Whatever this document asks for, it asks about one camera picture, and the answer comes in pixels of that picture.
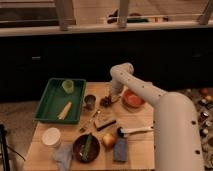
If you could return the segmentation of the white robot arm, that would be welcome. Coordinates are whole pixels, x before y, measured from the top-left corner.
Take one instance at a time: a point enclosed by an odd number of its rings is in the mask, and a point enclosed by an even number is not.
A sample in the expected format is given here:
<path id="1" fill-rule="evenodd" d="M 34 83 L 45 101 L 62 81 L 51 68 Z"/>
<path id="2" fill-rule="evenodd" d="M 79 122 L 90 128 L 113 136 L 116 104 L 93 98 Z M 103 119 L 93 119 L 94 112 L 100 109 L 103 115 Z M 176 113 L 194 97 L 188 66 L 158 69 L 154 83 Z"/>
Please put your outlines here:
<path id="1" fill-rule="evenodd" d="M 127 86 L 153 107 L 155 171 L 204 171 L 197 111 L 192 100 L 168 92 L 133 75 L 131 63 L 115 65 L 109 92 Z"/>

